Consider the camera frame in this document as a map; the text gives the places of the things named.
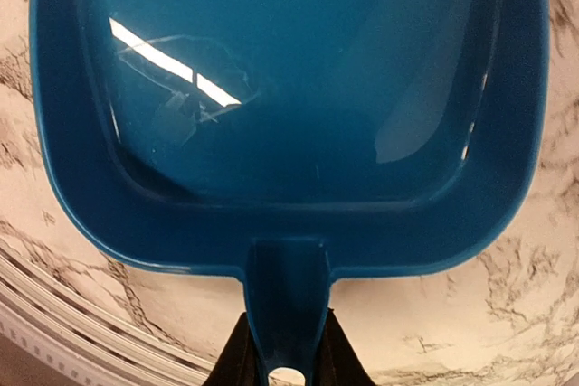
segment blue plastic dustpan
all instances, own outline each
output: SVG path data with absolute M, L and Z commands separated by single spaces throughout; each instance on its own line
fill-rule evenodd
M 452 267 L 529 186 L 547 0 L 31 0 L 62 206 L 109 255 L 243 282 L 311 373 L 339 278 Z

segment marble surface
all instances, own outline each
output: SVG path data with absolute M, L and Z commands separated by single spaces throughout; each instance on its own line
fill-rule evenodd
M 213 361 L 243 310 L 230 279 L 158 275 L 99 253 L 48 184 L 28 0 L 0 0 L 0 245 L 95 306 Z M 487 250 L 422 278 L 343 281 L 331 304 L 383 385 L 559 386 L 579 372 L 579 0 L 551 0 L 545 133 L 531 191 Z

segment white marble countertop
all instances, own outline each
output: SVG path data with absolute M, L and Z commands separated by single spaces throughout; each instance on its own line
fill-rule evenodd
M 0 0 L 0 247 L 95 306 L 209 361 L 242 286 L 153 274 L 100 254 L 43 170 L 27 54 L 28 0 Z M 579 0 L 551 0 L 546 125 L 536 176 L 486 251 L 423 278 L 344 281 L 330 305 L 379 384 L 557 386 L 579 372 Z

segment dustpan handle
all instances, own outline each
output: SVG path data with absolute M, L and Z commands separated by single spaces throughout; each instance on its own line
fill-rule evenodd
M 245 305 L 263 379 L 280 367 L 311 377 L 329 288 L 323 242 L 256 240 L 252 244 L 244 282 Z

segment dustpan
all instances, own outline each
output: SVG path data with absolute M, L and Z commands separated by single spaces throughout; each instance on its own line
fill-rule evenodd
M 488 246 L 530 184 L 547 0 L 31 0 L 52 187 L 110 256 L 238 278 L 262 381 L 329 288 Z

